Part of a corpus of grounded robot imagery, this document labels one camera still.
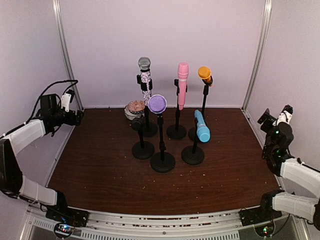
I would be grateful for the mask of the black microphone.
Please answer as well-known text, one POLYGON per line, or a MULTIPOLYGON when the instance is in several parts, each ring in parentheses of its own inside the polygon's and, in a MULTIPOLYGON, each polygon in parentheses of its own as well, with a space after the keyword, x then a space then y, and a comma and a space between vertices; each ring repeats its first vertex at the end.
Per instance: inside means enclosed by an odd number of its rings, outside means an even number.
POLYGON ((144 116, 137 116, 131 121, 131 127, 134 131, 140 131, 144 125, 144 116))

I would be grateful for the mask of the purple microphone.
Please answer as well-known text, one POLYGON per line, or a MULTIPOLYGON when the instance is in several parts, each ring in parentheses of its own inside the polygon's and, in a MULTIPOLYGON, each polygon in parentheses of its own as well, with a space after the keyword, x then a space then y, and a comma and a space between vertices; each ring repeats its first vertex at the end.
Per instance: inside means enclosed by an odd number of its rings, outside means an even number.
POLYGON ((167 100, 163 95, 154 94, 148 101, 148 108, 154 114, 162 114, 167 108, 167 100))

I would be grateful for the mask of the purple microphone's black stand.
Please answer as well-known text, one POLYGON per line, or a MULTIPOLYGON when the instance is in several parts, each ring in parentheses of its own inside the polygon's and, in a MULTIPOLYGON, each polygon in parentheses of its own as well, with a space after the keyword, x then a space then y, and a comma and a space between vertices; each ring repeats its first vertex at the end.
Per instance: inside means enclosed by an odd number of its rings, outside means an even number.
POLYGON ((166 152, 163 134, 164 119, 162 113, 157 115, 157 124, 159 127, 159 152, 151 157, 150 166, 158 173, 168 173, 174 169, 176 161, 172 154, 166 152))

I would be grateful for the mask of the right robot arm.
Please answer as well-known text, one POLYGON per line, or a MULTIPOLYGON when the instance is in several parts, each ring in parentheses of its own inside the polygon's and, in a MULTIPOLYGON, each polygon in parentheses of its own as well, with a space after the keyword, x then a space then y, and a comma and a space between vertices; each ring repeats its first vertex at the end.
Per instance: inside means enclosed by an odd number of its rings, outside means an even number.
POLYGON ((290 180, 314 195, 297 196, 284 190, 265 193, 261 205, 256 210, 259 220, 268 220, 275 212, 286 212, 310 222, 320 229, 320 171, 294 157, 289 146, 294 140, 290 121, 293 107, 285 105, 278 117, 270 114, 267 108, 258 119, 260 129, 266 133, 262 149, 262 159, 268 169, 277 177, 290 180))

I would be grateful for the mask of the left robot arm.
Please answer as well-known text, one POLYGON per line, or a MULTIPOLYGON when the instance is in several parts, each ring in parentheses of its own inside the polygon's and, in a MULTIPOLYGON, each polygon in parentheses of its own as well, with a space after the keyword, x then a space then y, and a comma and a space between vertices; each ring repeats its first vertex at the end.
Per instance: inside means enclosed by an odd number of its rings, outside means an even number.
POLYGON ((21 198, 51 209, 61 222, 72 218, 65 195, 44 187, 23 175, 16 156, 31 143, 48 134, 54 135, 63 125, 79 126, 84 117, 81 110, 71 110, 74 91, 67 90, 60 100, 54 94, 40 97, 40 109, 29 122, 0 138, 0 190, 10 198, 21 198))

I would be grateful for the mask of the blue microphone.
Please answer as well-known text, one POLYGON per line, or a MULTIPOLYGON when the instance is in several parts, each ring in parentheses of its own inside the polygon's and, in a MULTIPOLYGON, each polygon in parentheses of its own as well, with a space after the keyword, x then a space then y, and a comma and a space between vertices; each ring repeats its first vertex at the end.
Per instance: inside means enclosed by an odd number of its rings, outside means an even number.
POLYGON ((207 127, 202 113, 199 110, 194 111, 196 120, 196 136, 202 143, 207 143, 211 138, 210 129, 207 127))

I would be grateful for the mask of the orange microphone's black stand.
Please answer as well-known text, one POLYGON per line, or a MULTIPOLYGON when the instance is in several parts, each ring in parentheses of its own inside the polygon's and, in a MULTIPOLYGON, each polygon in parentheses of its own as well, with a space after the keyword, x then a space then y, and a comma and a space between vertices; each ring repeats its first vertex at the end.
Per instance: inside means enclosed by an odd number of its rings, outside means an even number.
MULTIPOLYGON (((201 114, 203 116, 203 119, 205 120, 205 107, 206 107, 206 100, 207 100, 207 95, 209 94, 209 85, 206 83, 203 88, 203 101, 202 101, 202 108, 201 108, 201 114)), ((192 127, 188 131, 188 137, 193 141, 195 139, 196 135, 196 127, 192 127)))

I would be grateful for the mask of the orange microphone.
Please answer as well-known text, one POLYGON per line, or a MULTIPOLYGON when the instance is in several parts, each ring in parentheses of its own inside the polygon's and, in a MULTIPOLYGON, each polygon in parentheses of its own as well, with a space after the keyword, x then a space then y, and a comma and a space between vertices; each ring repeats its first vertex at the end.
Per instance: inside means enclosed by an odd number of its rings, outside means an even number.
POLYGON ((198 76, 202 79, 203 83, 209 87, 213 85, 213 77, 212 77, 212 72, 211 69, 208 68, 207 66, 201 66, 198 69, 198 76))

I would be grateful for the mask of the rhinestone microphone's black stand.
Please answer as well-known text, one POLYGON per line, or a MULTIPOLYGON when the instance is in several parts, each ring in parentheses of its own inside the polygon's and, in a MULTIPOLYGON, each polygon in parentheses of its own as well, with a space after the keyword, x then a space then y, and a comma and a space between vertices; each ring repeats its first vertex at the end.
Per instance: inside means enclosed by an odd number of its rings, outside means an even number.
POLYGON ((143 125, 143 135, 145 137, 154 136, 158 131, 158 127, 155 123, 150 122, 150 111, 148 106, 145 106, 144 108, 144 119, 145 123, 143 125))

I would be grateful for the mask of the blue microphone's black stand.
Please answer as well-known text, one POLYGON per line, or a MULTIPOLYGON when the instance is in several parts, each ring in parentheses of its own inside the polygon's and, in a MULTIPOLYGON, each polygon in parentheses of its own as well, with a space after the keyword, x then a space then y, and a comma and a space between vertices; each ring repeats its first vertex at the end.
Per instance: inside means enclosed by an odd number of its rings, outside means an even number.
POLYGON ((182 160, 189 165, 199 165, 205 159, 204 151, 198 147, 198 136, 197 136, 197 123, 198 121, 195 119, 195 127, 193 134, 193 145, 189 145, 185 147, 181 152, 182 160))

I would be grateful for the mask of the pink microphone's black stand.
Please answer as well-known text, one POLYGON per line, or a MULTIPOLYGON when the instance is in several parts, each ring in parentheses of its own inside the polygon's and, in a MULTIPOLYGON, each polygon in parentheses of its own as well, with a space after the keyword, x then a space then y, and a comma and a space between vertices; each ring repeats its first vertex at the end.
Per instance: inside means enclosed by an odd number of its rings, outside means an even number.
POLYGON ((183 139, 187 135, 187 130, 186 128, 180 124, 180 116, 181 116, 181 111, 179 109, 179 80, 175 79, 174 80, 174 85, 176 86, 176 96, 177 96, 177 107, 175 111, 175 124, 170 125, 166 129, 166 134, 169 138, 171 139, 183 139))

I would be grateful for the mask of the silver rhinestone microphone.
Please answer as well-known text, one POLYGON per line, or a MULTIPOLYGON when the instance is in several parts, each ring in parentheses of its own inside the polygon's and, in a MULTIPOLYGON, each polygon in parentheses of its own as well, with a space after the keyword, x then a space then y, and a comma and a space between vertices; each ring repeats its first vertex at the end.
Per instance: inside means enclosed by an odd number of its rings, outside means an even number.
POLYGON ((137 75, 137 83, 140 84, 144 105, 148 106, 153 89, 150 72, 151 60, 146 56, 140 57, 138 60, 138 66, 140 69, 140 75, 137 75))

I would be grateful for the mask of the pink microphone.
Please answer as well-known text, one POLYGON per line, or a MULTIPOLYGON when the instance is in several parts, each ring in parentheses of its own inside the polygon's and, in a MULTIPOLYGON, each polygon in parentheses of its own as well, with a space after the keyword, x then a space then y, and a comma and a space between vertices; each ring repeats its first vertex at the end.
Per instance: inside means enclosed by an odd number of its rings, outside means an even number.
POLYGON ((178 108, 180 111, 183 110, 186 102, 187 93, 187 79, 189 76, 189 65, 186 62, 180 62, 177 69, 178 75, 178 108))

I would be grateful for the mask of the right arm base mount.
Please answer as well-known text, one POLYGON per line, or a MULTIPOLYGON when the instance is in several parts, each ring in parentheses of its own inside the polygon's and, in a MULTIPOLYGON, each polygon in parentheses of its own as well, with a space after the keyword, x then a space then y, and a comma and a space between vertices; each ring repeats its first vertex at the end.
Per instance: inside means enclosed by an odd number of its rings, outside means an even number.
POLYGON ((261 238, 269 238, 276 233, 275 220, 283 215, 281 211, 264 211, 261 207, 242 208, 238 214, 242 226, 253 225, 255 233, 261 238))

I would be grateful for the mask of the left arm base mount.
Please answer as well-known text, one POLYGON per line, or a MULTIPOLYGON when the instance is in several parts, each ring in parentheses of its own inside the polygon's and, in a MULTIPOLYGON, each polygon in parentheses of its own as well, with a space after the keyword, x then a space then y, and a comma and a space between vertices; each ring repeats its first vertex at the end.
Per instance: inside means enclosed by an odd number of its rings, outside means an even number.
POLYGON ((76 228, 87 226, 89 212, 77 209, 68 209, 67 213, 60 213, 56 210, 48 209, 45 217, 56 221, 53 227, 53 233, 59 239, 70 237, 76 228))

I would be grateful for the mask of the front aluminium rail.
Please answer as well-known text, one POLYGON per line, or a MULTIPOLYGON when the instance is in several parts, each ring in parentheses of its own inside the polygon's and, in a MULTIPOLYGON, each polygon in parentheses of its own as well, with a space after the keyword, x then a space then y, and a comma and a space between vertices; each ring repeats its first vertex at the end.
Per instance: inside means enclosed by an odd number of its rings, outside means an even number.
POLYGON ((69 240, 264 240, 259 231, 274 227, 272 240, 309 240, 301 218, 284 213, 271 221, 244 226, 239 210, 182 215, 134 215, 90 211, 85 227, 69 240))

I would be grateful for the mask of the right aluminium frame post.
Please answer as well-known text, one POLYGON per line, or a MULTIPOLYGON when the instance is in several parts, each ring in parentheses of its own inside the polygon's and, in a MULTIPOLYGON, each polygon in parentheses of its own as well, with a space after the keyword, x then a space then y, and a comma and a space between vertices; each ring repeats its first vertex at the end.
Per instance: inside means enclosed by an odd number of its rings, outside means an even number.
POLYGON ((250 75, 249 85, 248 85, 244 102, 241 108, 243 112, 246 112, 248 109, 248 105, 254 91, 254 86, 258 78, 260 66, 263 59, 264 49, 265 49, 268 34, 269 34, 270 23, 272 18, 272 10, 273 10, 273 1, 265 0, 256 55, 253 63, 252 72, 250 75))

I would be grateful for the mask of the aluminium frame post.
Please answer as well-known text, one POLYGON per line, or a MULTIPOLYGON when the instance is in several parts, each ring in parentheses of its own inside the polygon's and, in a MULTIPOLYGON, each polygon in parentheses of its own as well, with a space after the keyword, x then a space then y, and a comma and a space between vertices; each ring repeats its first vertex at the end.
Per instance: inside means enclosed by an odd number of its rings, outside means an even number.
MULTIPOLYGON (((75 80, 74 72, 72 69, 72 64, 70 60, 70 55, 67 47, 67 40, 64 31, 64 24, 63 24, 63 17, 61 11, 61 1, 60 0, 52 0, 52 7, 53 7, 53 14, 55 17, 55 22, 57 26, 57 31, 60 39, 60 46, 63 55, 63 61, 66 69, 67 76, 70 80, 75 80)), ((71 85, 72 90, 75 93, 75 102, 79 110, 83 111, 84 107, 80 98, 80 94, 78 91, 78 87, 76 83, 72 83, 71 85)))
POLYGON ((269 34, 270 23, 272 18, 272 10, 273 10, 273 1, 265 0, 256 55, 253 63, 252 72, 250 75, 249 85, 248 85, 244 102, 241 108, 243 112, 246 112, 248 109, 248 105, 254 91, 254 86, 258 78, 260 66, 263 59, 264 49, 265 49, 268 34, 269 34))

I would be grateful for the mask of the left aluminium frame post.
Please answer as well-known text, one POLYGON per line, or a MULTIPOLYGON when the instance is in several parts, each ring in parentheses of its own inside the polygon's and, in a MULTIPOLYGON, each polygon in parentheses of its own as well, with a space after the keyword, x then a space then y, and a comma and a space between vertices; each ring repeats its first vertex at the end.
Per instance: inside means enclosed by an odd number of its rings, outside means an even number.
MULTIPOLYGON (((52 0, 52 7, 53 7, 53 14, 55 17, 55 22, 57 26, 57 31, 60 39, 60 46, 63 55, 63 61, 66 69, 67 76, 70 80, 75 80, 74 72, 72 69, 72 64, 70 60, 70 55, 67 47, 67 40, 64 31, 64 24, 63 24, 63 17, 61 11, 61 1, 60 0, 52 0)), ((80 98, 80 94, 78 91, 78 87, 76 83, 72 83, 71 85, 72 90, 75 93, 75 102, 79 110, 83 111, 84 107, 80 98)))

